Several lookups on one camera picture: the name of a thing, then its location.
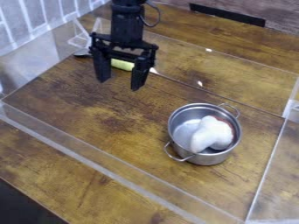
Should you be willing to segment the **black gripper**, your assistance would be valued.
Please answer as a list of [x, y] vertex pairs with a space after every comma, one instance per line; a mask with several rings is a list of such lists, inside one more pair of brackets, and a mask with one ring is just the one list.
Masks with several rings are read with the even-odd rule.
[[155, 65], [156, 44], [143, 41], [144, 8], [113, 8], [109, 34], [92, 32], [89, 52], [93, 59], [96, 77], [100, 82], [111, 78], [111, 60], [135, 64], [131, 75], [131, 89], [136, 91], [144, 84], [151, 67]]

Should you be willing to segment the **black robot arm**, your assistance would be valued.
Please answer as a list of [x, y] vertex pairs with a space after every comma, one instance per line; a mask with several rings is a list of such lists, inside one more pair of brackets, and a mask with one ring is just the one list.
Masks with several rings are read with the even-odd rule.
[[136, 91], [144, 84], [149, 69], [155, 66], [156, 44], [143, 41], [144, 26], [156, 24], [145, 22], [145, 7], [149, 0], [112, 0], [111, 33], [92, 32], [89, 53], [93, 59], [96, 77], [100, 82], [111, 78], [112, 59], [133, 62], [131, 90]]

